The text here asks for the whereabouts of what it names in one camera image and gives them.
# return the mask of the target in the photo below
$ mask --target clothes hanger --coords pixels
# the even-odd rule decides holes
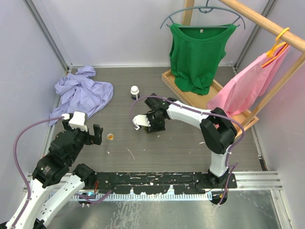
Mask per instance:
[[[284,29],[284,30],[276,37],[276,39],[275,39],[275,41],[276,41],[275,44],[273,45],[273,47],[271,48],[271,50],[269,50],[268,52],[266,52],[266,56],[269,57],[269,58],[272,57],[272,59],[270,59],[270,60],[268,60],[266,63],[264,63],[264,64],[262,65],[262,68],[266,67],[266,66],[269,65],[271,62],[273,62],[276,58],[278,58],[278,57],[281,55],[281,53],[288,47],[289,44],[286,43],[286,42],[282,42],[282,43],[279,44],[279,42],[280,42],[280,37],[281,37],[286,31],[288,31],[288,30],[289,30],[289,28]],[[276,50],[278,50],[280,47],[282,47],[281,50],[280,50],[275,56],[273,56],[274,52],[275,52]]]
[[[189,7],[189,8],[185,8],[185,9],[182,9],[182,10],[178,10],[178,11],[175,11],[174,13],[170,14],[169,16],[167,16],[165,18],[165,20],[162,22],[161,26],[160,26],[160,29],[162,28],[163,24],[166,22],[167,19],[170,19],[172,24],[174,24],[175,22],[173,21],[172,19],[172,16],[177,14],[177,13],[180,13],[180,12],[183,12],[183,11],[186,11],[186,10],[193,10],[193,9],[198,9],[201,13],[210,13],[212,10],[216,9],[216,10],[224,10],[224,11],[228,11],[228,12],[231,12],[233,14],[236,14],[238,16],[238,18],[233,21],[231,23],[231,25],[233,25],[235,22],[237,22],[239,19],[241,19],[243,21],[243,24],[244,24],[244,29],[246,29],[246,25],[245,25],[245,22],[244,22],[244,19],[242,18],[242,16],[239,14],[239,13],[236,13],[235,11],[233,10],[229,10],[229,9],[226,9],[226,8],[222,8],[222,7],[217,7],[217,6],[207,6],[209,0],[206,2],[206,5],[205,6],[195,6],[195,7]],[[180,25],[179,26],[180,28],[183,28],[183,27],[187,27],[187,28],[228,28],[228,26],[186,26],[186,25]]]

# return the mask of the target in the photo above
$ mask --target wooden clothing rack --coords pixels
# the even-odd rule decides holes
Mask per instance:
[[[232,8],[236,12],[240,13],[247,19],[253,21],[255,24],[264,28],[268,32],[272,33],[275,36],[278,36],[284,28],[275,24],[273,21],[265,18],[251,8],[241,4],[236,0],[219,0],[228,7]],[[194,0],[185,0],[185,8],[193,7]],[[183,25],[190,25],[192,19],[193,10],[187,10],[183,14]],[[305,41],[294,35],[293,33],[286,31],[280,38],[291,46],[295,47],[302,52],[302,55],[296,60],[296,62],[291,66],[291,68],[284,74],[284,76],[277,82],[277,84],[264,96],[262,101],[257,105],[253,110],[247,110],[241,114],[235,115],[232,118],[243,125],[245,130],[253,126],[258,118],[256,115],[261,109],[273,98],[273,96],[284,86],[284,84],[293,76],[293,74],[304,64],[305,61]],[[172,74],[171,70],[168,70],[162,74],[163,82],[181,99],[183,103],[187,103],[191,106],[195,106],[201,109],[206,109],[207,102],[212,99],[216,94],[222,89],[222,86],[216,81],[213,80],[213,83],[210,87],[210,92],[208,95],[197,95],[192,92],[182,92],[174,83],[175,76]],[[241,130],[235,126],[238,130],[238,135],[241,134]]]

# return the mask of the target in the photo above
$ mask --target pink shirt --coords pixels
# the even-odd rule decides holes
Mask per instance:
[[[269,65],[270,60],[264,53],[238,73],[226,86],[207,103],[207,109],[222,108],[228,116],[240,114],[249,109],[256,98],[265,93],[275,73],[284,60],[290,45]]]

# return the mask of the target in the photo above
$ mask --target wooden pole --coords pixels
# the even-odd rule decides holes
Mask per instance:
[[[185,0],[184,8],[193,7],[195,0]],[[190,25],[192,19],[193,10],[186,10],[183,13],[182,25]]]
[[[283,27],[275,24],[273,21],[265,18],[264,16],[255,12],[251,8],[241,4],[239,1],[236,0],[219,0],[219,1],[227,5],[228,7],[232,8],[236,12],[244,15],[247,19],[253,21],[255,24],[269,31],[274,36],[278,36],[284,30]],[[281,40],[287,42],[288,44],[300,50],[301,52],[305,52],[305,41],[300,37],[294,35],[293,33],[286,31],[281,36]]]
[[[259,105],[251,112],[251,114],[242,123],[246,126],[251,122],[254,116],[275,96],[275,94],[284,86],[284,84],[294,75],[294,73],[305,63],[305,53],[303,53],[285,75],[277,82],[277,84],[269,91],[269,93],[262,99]]]

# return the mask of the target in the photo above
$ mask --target green garment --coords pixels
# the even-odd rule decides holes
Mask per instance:
[[[171,71],[175,84],[184,92],[208,94],[220,60],[225,56],[225,44],[235,31],[228,28],[179,28],[172,24]]]

